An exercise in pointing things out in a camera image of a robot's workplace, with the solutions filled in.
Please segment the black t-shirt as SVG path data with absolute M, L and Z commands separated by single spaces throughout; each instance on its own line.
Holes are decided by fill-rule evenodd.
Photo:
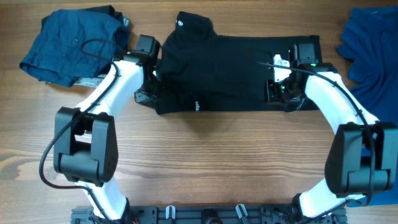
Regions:
M 317 35 L 293 37 L 233 37 L 218 35 L 212 21 L 179 12 L 175 30 L 162 46 L 157 71 L 160 86 L 157 114 L 182 111 L 282 111 L 283 103 L 267 100 L 274 81 L 276 54 L 288 59 L 295 44 L 312 44 L 322 58 Z

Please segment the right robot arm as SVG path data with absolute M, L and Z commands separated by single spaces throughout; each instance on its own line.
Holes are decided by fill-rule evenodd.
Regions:
M 366 207 L 373 197 L 393 189 L 397 171 L 397 126 L 381 122 L 349 92 L 336 68 L 320 63 L 313 44 L 295 44 L 289 59 L 272 55 L 267 101 L 284 103 L 288 112 L 312 101 L 334 133 L 324 178 L 294 197 L 289 219 L 317 222 L 355 203 Z

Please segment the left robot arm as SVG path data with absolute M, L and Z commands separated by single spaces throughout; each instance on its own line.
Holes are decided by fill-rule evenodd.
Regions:
M 93 206 L 90 222 L 135 223 L 114 178 L 115 121 L 130 98 L 144 105 L 157 99 L 154 71 L 159 50 L 158 40 L 140 35 L 136 48 L 112 62 L 106 78 L 87 99 L 75 108 L 60 108 L 55 116 L 53 167 L 72 182 L 72 188 L 87 192 Z

